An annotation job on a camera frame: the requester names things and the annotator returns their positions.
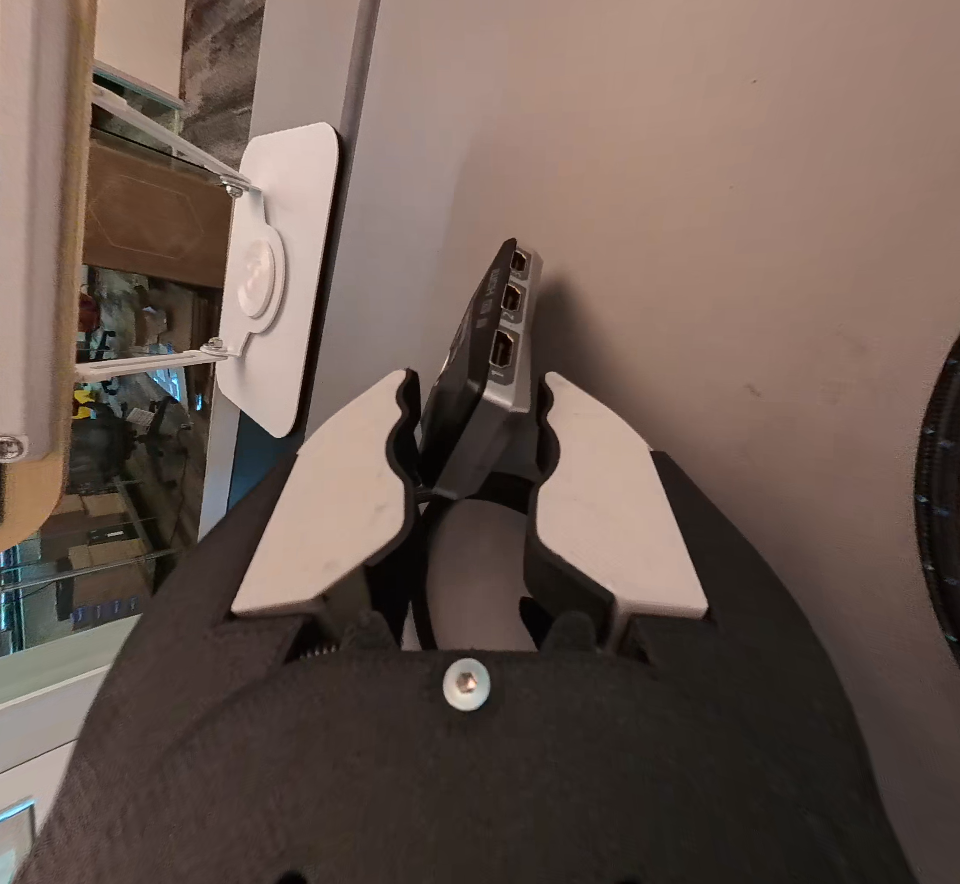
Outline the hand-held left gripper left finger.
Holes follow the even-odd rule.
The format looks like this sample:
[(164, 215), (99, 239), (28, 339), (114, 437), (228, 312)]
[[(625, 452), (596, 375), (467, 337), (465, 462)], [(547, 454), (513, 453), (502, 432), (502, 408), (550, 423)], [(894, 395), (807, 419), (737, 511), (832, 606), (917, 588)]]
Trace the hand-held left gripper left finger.
[(231, 599), (238, 621), (305, 618), (329, 641), (402, 648), (423, 556), (419, 375), (388, 373), (338, 410), (231, 510), (253, 520)]

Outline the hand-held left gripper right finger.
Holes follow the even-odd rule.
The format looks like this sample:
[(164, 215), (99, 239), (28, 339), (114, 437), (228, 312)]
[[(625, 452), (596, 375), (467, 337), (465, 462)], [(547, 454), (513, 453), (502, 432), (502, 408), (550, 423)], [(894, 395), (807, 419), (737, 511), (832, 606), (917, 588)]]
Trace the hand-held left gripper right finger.
[(529, 597), (552, 619), (585, 615), (604, 650), (619, 649), (636, 617), (705, 618), (709, 601), (646, 440), (558, 372), (541, 378), (536, 399)]

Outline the grey hdmi hub adapter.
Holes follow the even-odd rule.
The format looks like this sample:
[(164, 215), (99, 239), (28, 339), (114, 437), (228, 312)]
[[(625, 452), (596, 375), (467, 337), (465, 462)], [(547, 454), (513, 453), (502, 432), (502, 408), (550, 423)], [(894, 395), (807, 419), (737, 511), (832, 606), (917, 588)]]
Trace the grey hdmi hub adapter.
[(498, 469), (520, 445), (533, 410), (534, 320), (543, 260), (503, 242), (468, 302), (423, 406), (418, 470), (423, 557), (414, 569), (407, 626), (421, 650), (437, 650), (428, 602), (429, 551), (450, 508), (480, 501), (525, 514), (533, 483)]

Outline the cardboard box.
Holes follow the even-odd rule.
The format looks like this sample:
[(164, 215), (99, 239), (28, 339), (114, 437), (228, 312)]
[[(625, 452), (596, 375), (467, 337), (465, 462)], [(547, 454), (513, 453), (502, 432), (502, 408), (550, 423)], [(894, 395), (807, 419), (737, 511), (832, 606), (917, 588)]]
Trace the cardboard box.
[(233, 202), (200, 168), (90, 129), (82, 261), (222, 289)]

